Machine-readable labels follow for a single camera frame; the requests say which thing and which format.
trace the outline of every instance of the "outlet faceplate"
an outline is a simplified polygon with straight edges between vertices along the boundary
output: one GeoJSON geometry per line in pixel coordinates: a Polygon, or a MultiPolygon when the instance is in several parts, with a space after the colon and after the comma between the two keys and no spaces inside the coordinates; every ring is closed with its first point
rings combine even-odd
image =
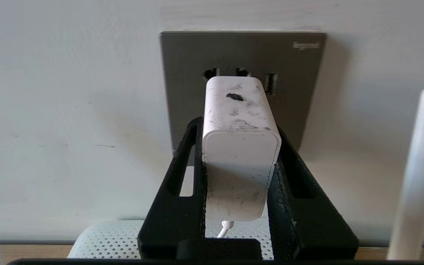
{"type": "Polygon", "coordinates": [[[173,149],[191,119],[203,115],[214,75],[261,80],[277,125],[298,149],[326,41],[312,32],[162,32],[173,149]]]}

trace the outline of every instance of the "wall socket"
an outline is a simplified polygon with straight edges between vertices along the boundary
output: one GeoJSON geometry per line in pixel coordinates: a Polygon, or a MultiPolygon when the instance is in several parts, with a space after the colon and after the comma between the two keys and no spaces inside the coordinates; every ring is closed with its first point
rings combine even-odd
{"type": "Polygon", "coordinates": [[[257,77],[277,125],[300,147],[325,33],[181,31],[160,41],[173,149],[203,115],[207,79],[217,75],[257,77]]]}

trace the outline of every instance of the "socket hole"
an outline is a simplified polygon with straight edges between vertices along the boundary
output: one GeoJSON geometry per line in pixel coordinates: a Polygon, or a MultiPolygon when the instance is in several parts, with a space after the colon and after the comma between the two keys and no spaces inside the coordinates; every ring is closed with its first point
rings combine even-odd
{"type": "Polygon", "coordinates": [[[266,80],[264,82],[264,92],[267,96],[275,94],[276,85],[277,74],[266,74],[266,80]]]}
{"type": "Polygon", "coordinates": [[[220,72],[220,69],[218,68],[212,68],[212,69],[206,70],[204,72],[204,78],[206,81],[208,81],[212,77],[216,77],[219,74],[219,72],[220,72]]]}
{"type": "Polygon", "coordinates": [[[246,69],[237,68],[235,70],[235,76],[237,76],[237,77],[250,77],[251,75],[249,74],[249,72],[246,69]]]}

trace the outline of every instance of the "brand logo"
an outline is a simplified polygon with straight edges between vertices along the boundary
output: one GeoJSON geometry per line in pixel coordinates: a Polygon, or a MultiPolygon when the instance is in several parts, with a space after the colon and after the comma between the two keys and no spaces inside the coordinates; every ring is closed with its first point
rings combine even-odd
{"type": "Polygon", "coordinates": [[[316,42],[316,43],[298,43],[298,42],[294,42],[293,45],[292,45],[292,48],[299,49],[299,50],[319,49],[320,48],[320,43],[319,42],[316,42]]]}

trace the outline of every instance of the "black stain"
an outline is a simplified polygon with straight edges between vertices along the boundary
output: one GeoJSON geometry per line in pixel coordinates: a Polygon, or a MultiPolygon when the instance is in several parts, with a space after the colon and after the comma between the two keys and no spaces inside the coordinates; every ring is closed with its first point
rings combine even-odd
{"type": "Polygon", "coordinates": [[[244,99],[243,99],[243,97],[242,97],[241,95],[238,95],[238,94],[235,94],[235,93],[228,93],[228,94],[226,95],[226,97],[227,97],[227,98],[230,98],[230,99],[237,100],[237,101],[243,101],[243,100],[244,100],[244,99]]]}

